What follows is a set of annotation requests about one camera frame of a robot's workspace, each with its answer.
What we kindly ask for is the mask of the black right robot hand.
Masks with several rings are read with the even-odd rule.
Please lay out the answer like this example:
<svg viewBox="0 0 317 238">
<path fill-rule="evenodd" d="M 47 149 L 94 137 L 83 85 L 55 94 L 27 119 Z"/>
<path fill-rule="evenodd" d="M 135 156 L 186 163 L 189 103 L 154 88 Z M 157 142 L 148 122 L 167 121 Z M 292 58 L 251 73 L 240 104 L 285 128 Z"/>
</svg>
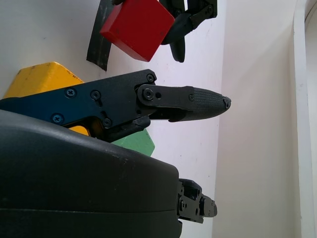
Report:
<svg viewBox="0 0 317 238">
<path fill-rule="evenodd" d="M 178 238 L 217 215 L 177 168 L 114 145 L 153 119 L 209 119 L 231 99 L 146 69 L 0 102 L 3 238 Z"/>
</svg>

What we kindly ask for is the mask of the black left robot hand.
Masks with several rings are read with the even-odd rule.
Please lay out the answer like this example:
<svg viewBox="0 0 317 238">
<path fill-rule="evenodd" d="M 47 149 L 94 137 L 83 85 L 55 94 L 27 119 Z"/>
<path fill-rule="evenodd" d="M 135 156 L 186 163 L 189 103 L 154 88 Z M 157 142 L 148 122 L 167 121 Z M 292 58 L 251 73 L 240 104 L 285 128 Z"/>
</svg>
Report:
<svg viewBox="0 0 317 238">
<path fill-rule="evenodd" d="M 185 36 L 195 30 L 204 20 L 217 17 L 217 0 L 161 0 L 160 3 L 174 17 L 174 23 L 162 45 L 170 45 L 175 61 L 185 60 Z"/>
</svg>

